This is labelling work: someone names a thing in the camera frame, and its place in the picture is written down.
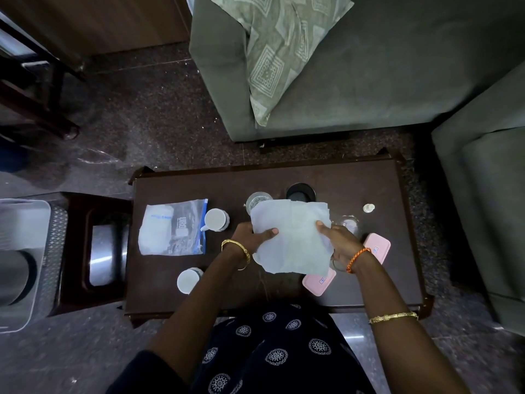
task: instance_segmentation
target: bracelet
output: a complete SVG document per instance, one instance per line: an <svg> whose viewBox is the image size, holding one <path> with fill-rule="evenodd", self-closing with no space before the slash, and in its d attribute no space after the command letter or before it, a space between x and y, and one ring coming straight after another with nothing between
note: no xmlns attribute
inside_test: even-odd
<svg viewBox="0 0 525 394"><path fill-rule="evenodd" d="M416 319L419 319L417 314L414 311L411 311L411 312L400 312L399 314L383 315L382 317L373 317L368 320L368 323L377 324L378 322L386 322L391 319L403 318L403 317L414 317Z"/></svg>
<svg viewBox="0 0 525 394"><path fill-rule="evenodd" d="M244 254L246 255L246 265L244 266L244 268L241 268L241 269L239 269L239 270L237 270L237 271L242 271L242 270L244 270L244 269L248 266L248 264L250 264L250 260L252 259L252 258L250 257L250 253L249 253L249 251L247 251L247 250L246 250L246 247L244 247L242 244L240 244L240 243L237 242L237 241L233 241L233 240L231 240L231 239L226 239L225 241L223 241L223 242L220 244L220 251L223 251L224 245L225 245L226 243L235 243L237 246L239 246L239 247L244 251Z"/></svg>
<svg viewBox="0 0 525 394"><path fill-rule="evenodd" d="M349 274L353 274L352 272L352 264L354 263L354 261L361 255L361 253L365 252L365 251L369 251L370 253L372 252L372 249L369 248L369 247L364 247L363 249L359 250L355 256L352 257L352 259L350 260L350 263L348 263L347 267L346 267L346 272L348 272Z"/></svg>

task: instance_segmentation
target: person's right hand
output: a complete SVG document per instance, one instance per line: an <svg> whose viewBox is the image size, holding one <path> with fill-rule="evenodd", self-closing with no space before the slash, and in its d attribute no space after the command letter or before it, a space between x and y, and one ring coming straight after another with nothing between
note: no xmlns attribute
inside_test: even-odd
<svg viewBox="0 0 525 394"><path fill-rule="evenodd" d="M316 228L330 239L334 247L333 258L337 261L347 263L359 250L363 249L361 242L342 225L333 225L328 228L321 221L317 221Z"/></svg>

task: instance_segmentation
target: table top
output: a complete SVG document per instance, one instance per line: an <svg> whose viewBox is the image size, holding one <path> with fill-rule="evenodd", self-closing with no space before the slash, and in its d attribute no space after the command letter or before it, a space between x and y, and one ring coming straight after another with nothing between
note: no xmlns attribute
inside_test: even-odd
<svg viewBox="0 0 525 394"><path fill-rule="evenodd" d="M125 313L157 317L173 313L187 297L177 289L178 275L191 267L206 269L220 251L221 242L231 237L237 224L249 221L244 206L247 198L253 192L263 191L274 199L282 199L286 190L298 182L310 185L316 192L317 201L328 204L332 221L343 215L354 215L359 220L363 236L375 232L389 239L392 246L384 267L409 306L423 303L423 278L398 163L389 155L383 155L143 174L135 180ZM209 199L208 209L221 208L231 219L225 231L206 232L206 254L140 254L138 235L146 205L202 198ZM375 210L365 213L363 205L366 203L373 203ZM304 288L301 283L303 277L296 273L270 274L258 264L250 263L245 270L234 273L226 288L223 312L234 315L236 309L274 299L309 298L333 312L363 307L354 275L337 272L320 297L313 296Z"/></svg>

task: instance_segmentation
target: sofa armrest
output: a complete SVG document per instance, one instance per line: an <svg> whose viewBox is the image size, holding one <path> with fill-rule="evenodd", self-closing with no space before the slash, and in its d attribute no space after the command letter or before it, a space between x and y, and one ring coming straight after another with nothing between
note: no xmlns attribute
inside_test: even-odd
<svg viewBox="0 0 525 394"><path fill-rule="evenodd" d="M437 154L451 155L484 134L525 126L524 88L525 62L432 132Z"/></svg>
<svg viewBox="0 0 525 394"><path fill-rule="evenodd" d="M210 0L195 0L189 52L233 141L257 139L244 28Z"/></svg>

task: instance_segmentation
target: navy blue dress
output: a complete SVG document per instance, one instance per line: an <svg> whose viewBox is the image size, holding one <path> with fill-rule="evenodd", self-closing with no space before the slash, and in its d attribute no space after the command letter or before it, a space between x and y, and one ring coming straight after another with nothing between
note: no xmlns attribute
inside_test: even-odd
<svg viewBox="0 0 525 394"><path fill-rule="evenodd" d="M246 311L213 328L188 387L160 357L141 351L109 394L375 393L363 368L328 314L299 304Z"/></svg>

